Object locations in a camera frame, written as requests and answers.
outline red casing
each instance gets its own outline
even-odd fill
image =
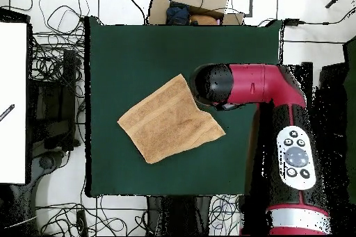
[[[230,64],[234,85],[228,103],[270,102],[274,105],[298,104],[305,107],[302,94],[292,87],[276,65]]]

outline silver band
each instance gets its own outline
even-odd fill
[[[296,227],[330,234],[330,219],[326,215],[308,209],[273,209],[273,227]]]

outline table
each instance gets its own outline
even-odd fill
[[[278,64],[281,26],[101,26],[86,17],[86,195],[242,194],[254,104],[204,108],[226,135],[153,165],[117,120],[201,64]]]

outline black plug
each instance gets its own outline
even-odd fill
[[[304,24],[304,22],[301,22],[299,19],[296,18],[286,18],[284,20],[285,26],[298,26],[299,24]]]
[[[83,209],[76,212],[76,225],[80,231],[80,237],[89,237],[86,212]]]

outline cardboard box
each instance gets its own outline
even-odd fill
[[[149,24],[166,23],[166,11],[170,7],[171,1],[189,5],[191,15],[203,14],[220,19],[222,25],[241,25],[243,22],[243,13],[224,14],[227,0],[151,0],[148,13]]]

